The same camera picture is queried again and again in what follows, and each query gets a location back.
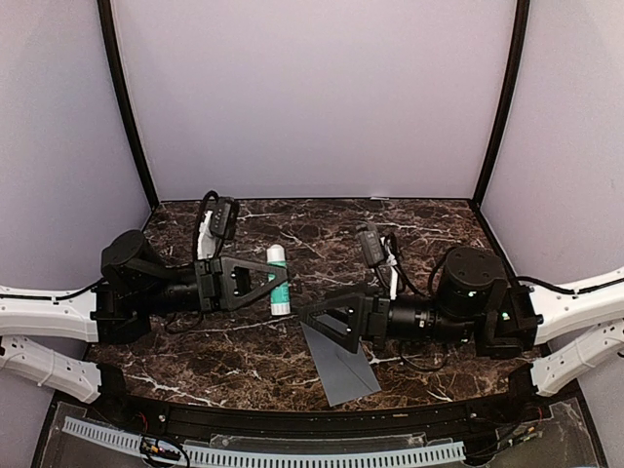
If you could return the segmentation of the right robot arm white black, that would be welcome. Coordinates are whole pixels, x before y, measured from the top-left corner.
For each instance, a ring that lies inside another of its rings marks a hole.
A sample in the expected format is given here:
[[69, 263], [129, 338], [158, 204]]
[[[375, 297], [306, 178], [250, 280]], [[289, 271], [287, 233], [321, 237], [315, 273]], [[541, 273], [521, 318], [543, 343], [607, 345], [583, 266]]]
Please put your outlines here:
[[434, 268], [427, 297], [374, 288], [334, 292], [303, 307], [298, 317], [354, 353], [361, 341], [389, 339], [444, 345], [470, 340], [479, 357], [511, 360], [569, 332], [560, 350], [512, 372], [497, 403], [508, 423], [521, 421], [535, 396], [551, 397], [623, 349], [623, 271], [556, 286], [529, 277], [510, 279], [495, 254], [452, 248]]

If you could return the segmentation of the grey envelope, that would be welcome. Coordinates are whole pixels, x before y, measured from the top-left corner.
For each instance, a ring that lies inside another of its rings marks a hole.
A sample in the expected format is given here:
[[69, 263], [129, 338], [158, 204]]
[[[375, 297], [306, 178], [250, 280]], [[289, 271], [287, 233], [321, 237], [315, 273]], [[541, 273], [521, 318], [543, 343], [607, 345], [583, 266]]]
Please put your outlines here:
[[301, 326], [330, 407], [381, 391], [362, 346], [350, 353], [319, 331]]

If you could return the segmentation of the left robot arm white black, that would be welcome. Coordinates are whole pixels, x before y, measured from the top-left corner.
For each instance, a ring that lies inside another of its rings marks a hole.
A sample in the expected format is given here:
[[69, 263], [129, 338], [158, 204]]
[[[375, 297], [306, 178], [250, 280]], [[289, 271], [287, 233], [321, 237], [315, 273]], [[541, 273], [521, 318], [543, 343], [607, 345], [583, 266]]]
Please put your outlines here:
[[151, 318], [194, 312], [200, 318], [247, 307], [288, 280], [285, 266], [209, 256], [168, 267], [139, 230], [101, 253], [101, 279], [81, 290], [1, 290], [1, 368], [92, 404], [117, 425], [137, 418], [122, 372], [80, 361], [37, 343], [60, 337], [128, 344], [151, 330]]

